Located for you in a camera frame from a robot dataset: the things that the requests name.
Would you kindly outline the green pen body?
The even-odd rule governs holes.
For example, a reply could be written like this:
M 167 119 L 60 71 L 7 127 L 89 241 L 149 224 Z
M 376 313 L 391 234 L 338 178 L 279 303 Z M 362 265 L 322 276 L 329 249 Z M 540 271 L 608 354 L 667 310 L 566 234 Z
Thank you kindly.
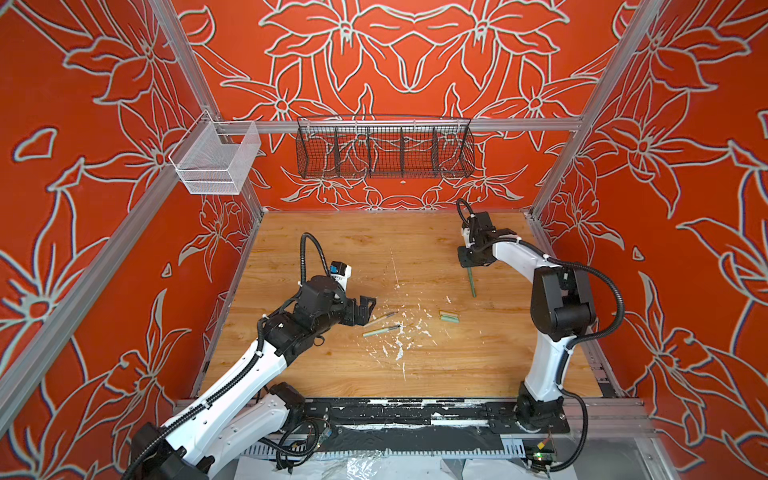
M 474 281 L 474 275 L 473 275 L 472 268 L 467 268 L 467 276 L 468 276 L 468 281 L 469 281 L 469 285 L 470 285 L 471 295 L 472 295 L 473 298 L 477 298 L 477 290 L 476 290 L 476 285 L 475 285 L 475 281 Z

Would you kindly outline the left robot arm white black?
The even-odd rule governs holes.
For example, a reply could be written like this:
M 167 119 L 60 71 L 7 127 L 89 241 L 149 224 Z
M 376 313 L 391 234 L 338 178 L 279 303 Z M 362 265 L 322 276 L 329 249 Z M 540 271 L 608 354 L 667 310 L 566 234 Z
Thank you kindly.
M 179 414 L 145 424 L 131 442 L 126 479 L 212 479 L 266 436 L 303 424 L 303 397 L 282 383 L 257 394 L 335 325 L 364 326 L 377 300 L 350 298 L 346 282 L 317 275 L 257 323 L 242 357 Z

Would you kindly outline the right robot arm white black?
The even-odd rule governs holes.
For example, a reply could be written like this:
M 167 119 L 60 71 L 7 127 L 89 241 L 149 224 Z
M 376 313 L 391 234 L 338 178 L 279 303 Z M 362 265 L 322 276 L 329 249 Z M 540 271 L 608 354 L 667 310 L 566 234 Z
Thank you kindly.
M 572 342 L 585 336 L 596 319 L 588 273 L 556 262 L 509 229 L 496 228 L 487 212 L 461 213 L 459 218 L 464 244 L 457 255 L 462 267 L 500 261 L 531 282 L 530 315 L 537 342 L 514 416 L 522 429 L 540 431 L 563 414 Z

